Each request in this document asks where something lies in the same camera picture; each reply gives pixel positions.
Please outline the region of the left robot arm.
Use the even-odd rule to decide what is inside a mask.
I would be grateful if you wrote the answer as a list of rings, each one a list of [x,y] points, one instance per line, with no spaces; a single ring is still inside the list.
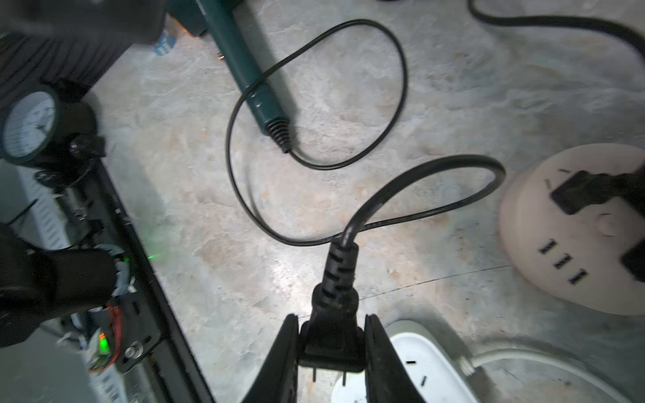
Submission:
[[[4,1],[1,29],[49,38],[149,44],[163,29],[161,1]],[[97,119],[51,87],[21,96],[3,117],[1,156],[70,190],[105,155]],[[1,226],[1,344],[20,344],[42,322],[107,304],[118,280],[106,250],[45,250]]]

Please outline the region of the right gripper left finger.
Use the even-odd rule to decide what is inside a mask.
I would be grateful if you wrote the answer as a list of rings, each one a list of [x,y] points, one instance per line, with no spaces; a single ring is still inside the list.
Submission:
[[[289,314],[243,403],[297,402],[298,336],[298,317]]]

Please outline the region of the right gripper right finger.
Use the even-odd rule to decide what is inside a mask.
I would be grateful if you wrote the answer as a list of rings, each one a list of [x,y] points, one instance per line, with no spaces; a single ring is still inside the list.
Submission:
[[[424,403],[376,315],[366,315],[365,386],[368,402]]]

